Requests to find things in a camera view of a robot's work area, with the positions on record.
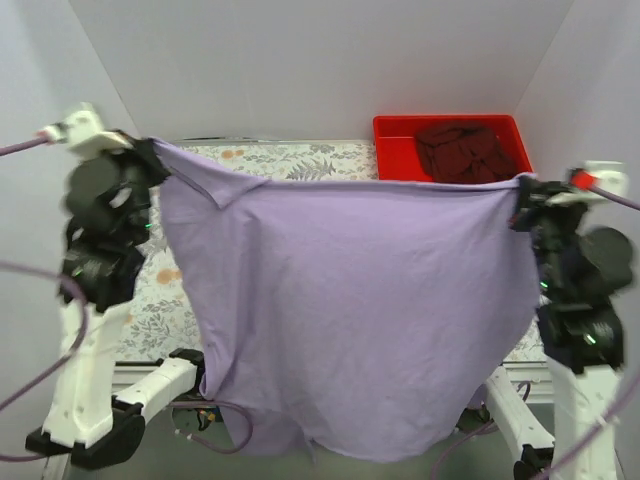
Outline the purple t shirt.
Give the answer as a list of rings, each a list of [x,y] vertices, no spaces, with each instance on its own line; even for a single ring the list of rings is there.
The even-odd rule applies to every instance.
[[[247,454],[422,454],[532,322],[531,242],[508,225],[516,180],[281,181],[153,146],[201,392]]]

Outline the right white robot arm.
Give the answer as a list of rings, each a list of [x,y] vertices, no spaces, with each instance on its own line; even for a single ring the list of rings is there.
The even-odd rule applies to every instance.
[[[510,221],[528,232],[539,275],[537,327],[551,377],[554,430],[548,432],[499,367],[486,381],[486,407],[514,459],[516,479],[614,479],[615,425],[635,388],[619,387],[624,327],[613,296],[634,282],[634,248],[620,231],[579,233],[589,207],[626,197],[628,177],[616,162],[574,169],[565,181],[519,180]]]

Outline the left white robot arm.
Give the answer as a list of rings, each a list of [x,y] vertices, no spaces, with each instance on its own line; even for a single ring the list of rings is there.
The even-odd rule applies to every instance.
[[[204,358],[179,349],[131,387],[112,392],[121,331],[150,237],[150,191],[169,175],[151,140],[107,132],[82,146],[64,206],[61,371],[44,424],[25,441],[41,456],[69,455],[99,470],[131,458],[146,424],[179,396],[196,390]]]

